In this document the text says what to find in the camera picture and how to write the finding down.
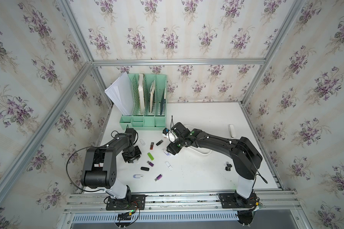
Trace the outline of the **white plastic storage box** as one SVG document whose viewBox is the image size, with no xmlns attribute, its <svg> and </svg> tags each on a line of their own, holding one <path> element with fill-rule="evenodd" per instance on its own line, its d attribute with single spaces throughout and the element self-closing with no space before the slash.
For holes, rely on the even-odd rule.
<svg viewBox="0 0 344 229">
<path fill-rule="evenodd" d="M 195 127 L 191 125 L 185 125 L 185 127 L 189 129 L 190 131 L 195 129 Z M 196 154 L 200 154 L 201 156 L 208 156 L 212 153 L 212 150 L 207 149 L 207 148 L 196 148 L 196 147 L 190 146 L 187 149 L 189 149 L 191 152 L 195 152 Z"/>
</svg>

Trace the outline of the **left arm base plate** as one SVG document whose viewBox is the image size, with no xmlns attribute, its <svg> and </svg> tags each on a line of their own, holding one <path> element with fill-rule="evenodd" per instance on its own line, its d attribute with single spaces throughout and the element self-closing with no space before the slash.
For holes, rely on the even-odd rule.
<svg viewBox="0 0 344 229">
<path fill-rule="evenodd" d="M 132 194 L 129 199 L 113 199 L 107 197 L 104 199 L 106 210 L 144 210 L 146 195 Z"/>
</svg>

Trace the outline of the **clear white usb flash drive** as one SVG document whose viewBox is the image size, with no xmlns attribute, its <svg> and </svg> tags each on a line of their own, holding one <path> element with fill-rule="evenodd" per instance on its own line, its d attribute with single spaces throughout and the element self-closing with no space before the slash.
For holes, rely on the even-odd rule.
<svg viewBox="0 0 344 229">
<path fill-rule="evenodd" d="M 140 140 L 140 144 L 142 145 L 142 146 L 145 146 L 146 145 L 146 143 L 141 139 Z"/>
</svg>

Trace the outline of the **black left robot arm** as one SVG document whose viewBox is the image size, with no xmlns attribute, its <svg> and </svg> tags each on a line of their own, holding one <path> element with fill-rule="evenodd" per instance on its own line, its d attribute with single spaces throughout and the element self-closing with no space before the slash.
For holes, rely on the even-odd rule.
<svg viewBox="0 0 344 229">
<path fill-rule="evenodd" d="M 121 153 L 124 162 L 134 163 L 141 157 L 136 145 L 138 133 L 127 128 L 101 147 L 87 149 L 81 185 L 91 189 L 102 190 L 112 199 L 131 203 L 131 190 L 117 179 L 117 155 Z"/>
</svg>

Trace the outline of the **white slim usb flash drive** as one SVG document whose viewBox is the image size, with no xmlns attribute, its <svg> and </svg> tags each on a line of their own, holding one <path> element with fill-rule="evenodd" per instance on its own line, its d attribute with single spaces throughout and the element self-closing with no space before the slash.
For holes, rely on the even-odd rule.
<svg viewBox="0 0 344 229">
<path fill-rule="evenodd" d="M 168 168 L 169 170 L 172 170 L 172 169 L 173 169 L 173 167 L 171 166 L 171 164 L 170 164 L 168 161 L 165 162 L 165 165 L 167 166 L 167 168 Z"/>
</svg>

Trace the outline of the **white blue usb flash drive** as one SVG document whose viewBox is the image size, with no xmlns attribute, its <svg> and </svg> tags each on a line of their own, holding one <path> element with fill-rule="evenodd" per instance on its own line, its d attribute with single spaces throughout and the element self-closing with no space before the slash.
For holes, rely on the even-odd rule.
<svg viewBox="0 0 344 229">
<path fill-rule="evenodd" d="M 163 151 L 163 153 L 164 153 L 165 155 L 167 155 L 167 156 L 170 156 L 170 155 L 171 155 L 165 148 L 163 148 L 162 151 Z"/>
</svg>

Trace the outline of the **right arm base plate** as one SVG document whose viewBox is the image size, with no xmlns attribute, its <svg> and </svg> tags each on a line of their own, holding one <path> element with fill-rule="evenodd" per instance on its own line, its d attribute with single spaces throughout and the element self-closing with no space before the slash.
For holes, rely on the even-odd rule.
<svg viewBox="0 0 344 229">
<path fill-rule="evenodd" d="M 255 209 L 260 198 L 252 192 L 248 198 L 243 198 L 235 193 L 221 193 L 218 195 L 222 208 L 224 209 Z"/>
</svg>

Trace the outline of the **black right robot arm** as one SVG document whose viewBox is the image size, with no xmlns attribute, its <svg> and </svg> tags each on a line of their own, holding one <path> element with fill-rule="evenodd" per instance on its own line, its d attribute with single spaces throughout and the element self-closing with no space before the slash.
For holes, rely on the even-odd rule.
<svg viewBox="0 0 344 229">
<path fill-rule="evenodd" d="M 239 175 L 235 193 L 243 199 L 250 198 L 263 157 L 248 138 L 223 138 L 196 128 L 189 130 L 180 122 L 164 129 L 163 134 L 170 140 L 167 152 L 173 155 L 182 148 L 194 147 L 210 149 L 231 158 Z"/>
</svg>

